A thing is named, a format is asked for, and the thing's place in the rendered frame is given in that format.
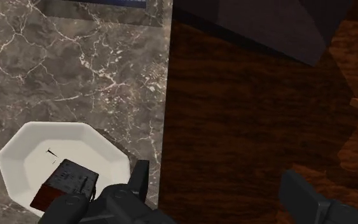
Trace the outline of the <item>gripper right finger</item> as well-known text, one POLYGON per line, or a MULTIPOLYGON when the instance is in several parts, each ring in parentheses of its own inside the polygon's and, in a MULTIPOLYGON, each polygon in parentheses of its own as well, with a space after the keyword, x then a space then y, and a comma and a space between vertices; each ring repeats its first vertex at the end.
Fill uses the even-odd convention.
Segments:
POLYGON ((282 174, 279 201, 296 224, 358 224, 356 208, 325 198, 294 170, 282 174))

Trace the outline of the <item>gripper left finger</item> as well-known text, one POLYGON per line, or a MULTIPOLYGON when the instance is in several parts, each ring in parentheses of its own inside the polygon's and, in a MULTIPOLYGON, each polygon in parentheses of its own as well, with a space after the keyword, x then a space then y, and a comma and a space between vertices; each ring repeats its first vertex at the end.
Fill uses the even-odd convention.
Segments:
POLYGON ((61 195, 38 224, 176 224, 145 204, 148 181, 149 161, 138 160, 127 184, 109 185, 92 201, 80 193, 61 195))

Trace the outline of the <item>black and red box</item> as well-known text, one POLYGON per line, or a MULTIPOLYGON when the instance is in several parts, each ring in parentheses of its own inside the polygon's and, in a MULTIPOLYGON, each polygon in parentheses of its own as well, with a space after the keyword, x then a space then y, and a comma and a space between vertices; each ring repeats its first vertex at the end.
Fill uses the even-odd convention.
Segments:
POLYGON ((70 193, 83 194, 92 201, 95 199, 98 177, 96 172, 64 159, 40 186, 30 206, 46 211, 54 199, 70 193))

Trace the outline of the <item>white octagonal plate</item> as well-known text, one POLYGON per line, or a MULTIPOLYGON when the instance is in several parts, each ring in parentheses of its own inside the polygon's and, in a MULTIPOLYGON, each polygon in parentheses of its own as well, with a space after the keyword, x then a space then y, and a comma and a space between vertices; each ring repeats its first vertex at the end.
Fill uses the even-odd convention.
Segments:
POLYGON ((99 174, 97 195, 130 178, 128 157, 90 125, 27 122, 0 150, 0 171, 10 199, 42 216, 30 203, 65 158, 99 174))

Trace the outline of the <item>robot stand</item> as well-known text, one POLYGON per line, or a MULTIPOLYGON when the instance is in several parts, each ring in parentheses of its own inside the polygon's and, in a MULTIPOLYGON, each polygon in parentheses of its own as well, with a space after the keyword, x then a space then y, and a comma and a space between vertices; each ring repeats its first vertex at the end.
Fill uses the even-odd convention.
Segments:
POLYGON ((236 45, 315 66, 353 0, 173 0, 173 18, 236 45))

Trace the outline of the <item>blue flat object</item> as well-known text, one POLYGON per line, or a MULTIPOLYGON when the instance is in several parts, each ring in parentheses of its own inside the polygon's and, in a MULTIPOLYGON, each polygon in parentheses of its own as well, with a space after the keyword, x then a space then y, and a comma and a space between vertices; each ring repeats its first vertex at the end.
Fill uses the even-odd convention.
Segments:
POLYGON ((111 6, 124 6, 132 8, 146 8, 147 0, 68 0, 82 3, 106 4, 111 6))

